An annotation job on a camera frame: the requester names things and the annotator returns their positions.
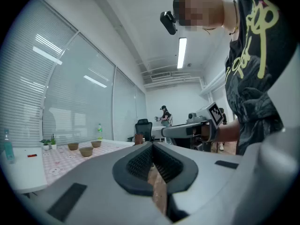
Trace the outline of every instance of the small bowl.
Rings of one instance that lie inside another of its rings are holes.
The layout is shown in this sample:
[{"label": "small bowl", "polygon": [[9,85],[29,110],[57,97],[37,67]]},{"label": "small bowl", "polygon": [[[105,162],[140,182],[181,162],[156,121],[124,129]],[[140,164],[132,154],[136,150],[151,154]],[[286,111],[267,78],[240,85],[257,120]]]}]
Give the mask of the small bowl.
[{"label": "small bowl", "polygon": [[94,148],[98,148],[101,146],[101,141],[92,141],[91,144]]},{"label": "small bowl", "polygon": [[69,147],[69,149],[71,151],[77,150],[78,149],[78,145],[79,143],[77,142],[72,142],[72,143],[68,143],[67,146]]},{"label": "small bowl", "polygon": [[81,155],[83,155],[84,157],[89,157],[93,154],[92,147],[80,148],[79,151],[80,151]]}]

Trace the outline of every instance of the plastic bottle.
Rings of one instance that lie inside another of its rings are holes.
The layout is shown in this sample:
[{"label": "plastic bottle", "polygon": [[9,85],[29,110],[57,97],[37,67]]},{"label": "plastic bottle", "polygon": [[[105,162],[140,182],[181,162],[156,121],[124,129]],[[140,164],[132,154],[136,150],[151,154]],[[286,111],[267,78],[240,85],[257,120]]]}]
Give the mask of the plastic bottle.
[{"label": "plastic bottle", "polygon": [[98,140],[102,140],[102,126],[101,126],[101,123],[99,123],[99,126],[98,126]]},{"label": "plastic bottle", "polygon": [[4,130],[4,149],[6,153],[6,158],[9,163],[14,163],[15,162],[15,155],[13,151],[13,145],[11,144],[9,138],[8,138],[9,130],[5,129]]}]

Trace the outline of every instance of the office chair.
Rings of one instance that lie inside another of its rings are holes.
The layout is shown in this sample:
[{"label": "office chair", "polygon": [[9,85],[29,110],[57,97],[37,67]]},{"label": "office chair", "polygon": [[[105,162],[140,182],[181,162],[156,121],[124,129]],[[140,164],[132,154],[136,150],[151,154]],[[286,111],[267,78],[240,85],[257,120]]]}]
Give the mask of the office chair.
[{"label": "office chair", "polygon": [[[148,122],[147,119],[140,119],[135,125],[135,131],[137,134],[142,134],[146,141],[153,142],[155,136],[151,135],[152,122]],[[134,136],[128,138],[128,142],[132,142]]]}]

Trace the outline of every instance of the pink checkered tablecloth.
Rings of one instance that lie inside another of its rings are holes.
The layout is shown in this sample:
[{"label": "pink checkered tablecloth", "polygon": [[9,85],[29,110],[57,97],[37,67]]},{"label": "pink checkered tablecloth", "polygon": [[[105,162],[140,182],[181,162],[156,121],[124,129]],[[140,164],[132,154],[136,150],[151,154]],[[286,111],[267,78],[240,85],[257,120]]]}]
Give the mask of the pink checkered tablecloth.
[{"label": "pink checkered tablecloth", "polygon": [[101,142],[99,148],[93,149],[92,156],[83,157],[79,149],[91,146],[90,142],[83,142],[79,144],[79,148],[75,151],[71,151],[68,145],[58,145],[56,150],[43,150],[43,165],[48,185],[88,159],[131,147],[132,144],[117,144],[113,143],[113,141],[112,143]]}]

